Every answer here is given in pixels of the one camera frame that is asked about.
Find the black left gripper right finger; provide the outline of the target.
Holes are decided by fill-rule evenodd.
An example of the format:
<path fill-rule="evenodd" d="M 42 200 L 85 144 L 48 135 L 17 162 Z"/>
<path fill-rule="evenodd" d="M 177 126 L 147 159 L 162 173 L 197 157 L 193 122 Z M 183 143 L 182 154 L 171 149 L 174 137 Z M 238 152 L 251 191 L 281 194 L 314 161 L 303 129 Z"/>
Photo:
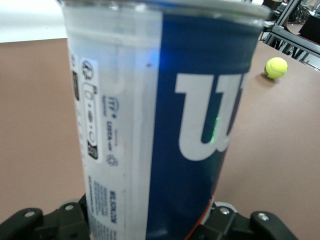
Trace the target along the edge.
<path fill-rule="evenodd" d="M 191 240 L 296 240 L 293 232 L 275 214 L 254 211 L 244 217 L 226 202 L 213 203 L 207 220 L 189 237 Z"/>

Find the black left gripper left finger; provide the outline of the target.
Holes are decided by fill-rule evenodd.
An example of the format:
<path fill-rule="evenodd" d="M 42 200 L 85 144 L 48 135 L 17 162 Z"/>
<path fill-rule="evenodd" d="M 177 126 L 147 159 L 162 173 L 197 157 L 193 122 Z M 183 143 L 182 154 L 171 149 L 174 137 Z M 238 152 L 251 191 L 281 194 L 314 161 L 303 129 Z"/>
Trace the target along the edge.
<path fill-rule="evenodd" d="M 17 211 L 0 224 L 2 240 L 89 240 L 87 200 L 83 196 L 53 212 L 43 214 L 40 208 Z"/>

